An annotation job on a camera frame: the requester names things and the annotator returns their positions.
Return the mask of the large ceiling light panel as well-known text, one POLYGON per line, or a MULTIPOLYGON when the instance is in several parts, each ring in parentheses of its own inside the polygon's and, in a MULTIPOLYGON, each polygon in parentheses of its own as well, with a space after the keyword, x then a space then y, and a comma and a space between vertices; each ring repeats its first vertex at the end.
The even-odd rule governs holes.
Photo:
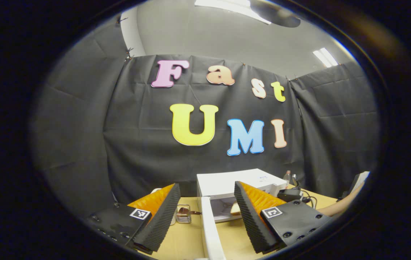
POLYGON ((267 25, 272 24, 250 8, 250 0, 195 0, 194 5, 197 7, 212 7, 227 10, 253 18, 267 25))

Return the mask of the white microwave oven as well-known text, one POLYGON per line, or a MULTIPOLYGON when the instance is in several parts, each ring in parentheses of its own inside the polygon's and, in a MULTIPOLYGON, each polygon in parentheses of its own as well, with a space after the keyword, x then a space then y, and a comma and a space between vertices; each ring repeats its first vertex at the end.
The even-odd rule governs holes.
POLYGON ((256 260, 241 215, 231 214, 236 202, 235 181, 242 181, 276 196, 288 182, 260 169, 197 175, 198 207, 201 211, 202 238, 207 260, 256 260))

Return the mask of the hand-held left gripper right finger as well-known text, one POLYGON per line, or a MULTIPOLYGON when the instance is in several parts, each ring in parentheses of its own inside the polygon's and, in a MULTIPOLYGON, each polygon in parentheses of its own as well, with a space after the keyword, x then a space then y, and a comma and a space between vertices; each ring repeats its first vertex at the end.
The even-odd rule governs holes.
POLYGON ((256 253, 288 247, 331 220, 301 200, 285 202, 242 181, 235 181, 234 196, 256 253))

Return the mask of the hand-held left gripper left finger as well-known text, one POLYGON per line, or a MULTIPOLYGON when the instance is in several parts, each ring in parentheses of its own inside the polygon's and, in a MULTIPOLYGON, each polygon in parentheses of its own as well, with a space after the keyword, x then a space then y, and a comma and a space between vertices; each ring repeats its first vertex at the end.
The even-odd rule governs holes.
POLYGON ((168 185, 129 204, 114 203, 86 217, 101 236, 131 250, 157 252, 174 217, 180 186, 168 185))

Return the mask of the black backdrop cloth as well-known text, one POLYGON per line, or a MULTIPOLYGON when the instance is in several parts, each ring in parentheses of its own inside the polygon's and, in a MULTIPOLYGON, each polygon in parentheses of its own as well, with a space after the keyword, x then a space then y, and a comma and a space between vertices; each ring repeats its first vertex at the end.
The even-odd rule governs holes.
POLYGON ((199 173, 297 174, 327 196, 374 170, 381 123, 355 62, 287 79, 247 62, 194 55, 129 58, 117 18, 55 63, 29 127, 34 163, 79 217, 199 173))

